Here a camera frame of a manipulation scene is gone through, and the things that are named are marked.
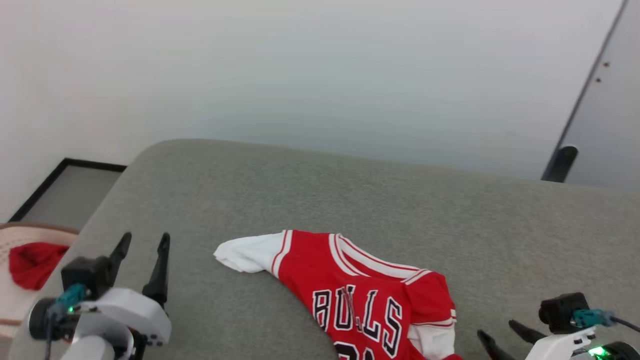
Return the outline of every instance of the teal cable connector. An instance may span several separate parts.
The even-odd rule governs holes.
[[[56,304],[61,304],[67,308],[76,305],[84,299],[86,299],[86,290],[84,285],[73,284],[56,299]]]
[[[596,325],[613,326],[611,317],[614,313],[601,309],[576,310],[573,312],[573,321],[577,327],[591,327]]]

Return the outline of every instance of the black handle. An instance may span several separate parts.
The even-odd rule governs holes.
[[[113,249],[111,255],[109,255],[109,261],[111,262],[111,266],[108,272],[107,283],[109,286],[113,286],[116,281],[116,276],[118,276],[118,270],[120,269],[120,263],[124,258],[127,257],[127,251],[129,251],[129,245],[131,244],[131,233],[125,233],[122,235],[122,239],[116,245],[116,248]]]
[[[536,341],[547,337],[542,332],[534,330],[520,322],[517,322],[516,320],[509,320],[509,327],[518,334],[520,339],[523,339],[530,344],[535,344]]]
[[[154,271],[151,273],[149,282],[142,288],[142,295],[154,299],[163,309],[169,291],[169,277],[167,276],[169,267],[169,244],[169,234],[164,233],[158,245],[158,259],[156,260]]]
[[[544,181],[553,181],[555,183],[563,183],[569,171],[573,166],[573,162],[578,157],[578,149],[575,146],[565,146],[552,156],[547,170],[542,175]]]
[[[511,355],[496,345],[495,340],[489,334],[478,330],[477,335],[491,360],[514,360]]]

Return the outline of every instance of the white sleeve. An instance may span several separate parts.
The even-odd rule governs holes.
[[[229,240],[220,244],[213,255],[219,262],[235,271],[267,270],[278,277],[286,243],[291,248],[291,231]]]
[[[407,338],[428,360],[442,360],[454,354],[456,331],[453,325],[411,325]]]

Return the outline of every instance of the gray couch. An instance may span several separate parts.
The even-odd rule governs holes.
[[[140,291],[168,231],[173,333],[145,359],[336,359],[275,278],[212,256],[225,240],[282,229],[340,232],[388,261],[443,273],[467,360],[488,360],[479,328],[523,359],[530,346],[507,321],[544,330],[540,300],[562,293],[583,291],[592,306],[640,323],[638,195],[241,143],[175,140],[144,151],[62,263],[107,254],[131,231],[116,285]],[[42,293],[60,291],[56,271]],[[640,344],[620,327],[600,334]],[[53,358],[65,347],[54,344]],[[10,359],[43,356],[23,326]]]

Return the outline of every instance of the green led light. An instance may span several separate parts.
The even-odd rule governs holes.
[[[596,347],[596,348],[592,348],[591,350],[589,350],[589,355],[594,356],[594,355],[604,355],[606,354],[606,351],[604,350],[603,347]]]

